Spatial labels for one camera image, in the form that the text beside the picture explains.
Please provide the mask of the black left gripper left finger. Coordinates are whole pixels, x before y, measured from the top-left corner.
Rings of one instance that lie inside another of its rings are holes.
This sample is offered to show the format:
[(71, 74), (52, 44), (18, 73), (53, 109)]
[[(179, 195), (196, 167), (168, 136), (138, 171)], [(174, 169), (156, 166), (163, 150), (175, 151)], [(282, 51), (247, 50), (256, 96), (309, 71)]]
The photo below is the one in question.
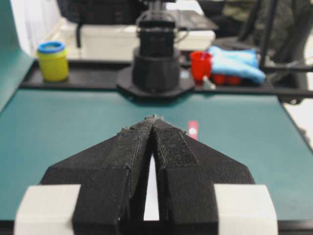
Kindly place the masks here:
[(145, 211), (153, 117), (51, 165), (42, 185), (79, 184), (73, 229), (77, 235), (117, 235), (142, 222)]

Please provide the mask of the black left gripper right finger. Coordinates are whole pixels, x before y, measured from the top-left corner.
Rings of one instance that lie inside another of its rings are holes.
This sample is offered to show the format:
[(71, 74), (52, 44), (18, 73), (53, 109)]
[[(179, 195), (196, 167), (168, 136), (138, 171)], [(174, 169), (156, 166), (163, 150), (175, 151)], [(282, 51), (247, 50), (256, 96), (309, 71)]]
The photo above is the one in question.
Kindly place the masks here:
[(157, 119), (152, 126), (159, 217), (167, 234), (216, 235), (214, 184), (254, 184), (244, 164)]

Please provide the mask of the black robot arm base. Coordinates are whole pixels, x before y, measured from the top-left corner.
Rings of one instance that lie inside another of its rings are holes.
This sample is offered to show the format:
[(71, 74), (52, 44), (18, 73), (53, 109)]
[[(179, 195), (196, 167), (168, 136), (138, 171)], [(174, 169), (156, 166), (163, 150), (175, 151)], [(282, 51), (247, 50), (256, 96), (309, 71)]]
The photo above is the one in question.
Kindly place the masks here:
[[(164, 0), (151, 0), (148, 10), (136, 20), (138, 33), (170, 32), (172, 38), (177, 39), (179, 24), (177, 20), (165, 10)], [(180, 51), (172, 49), (167, 55), (142, 55), (140, 48), (133, 52), (132, 84), (148, 92), (172, 91), (181, 79)]]

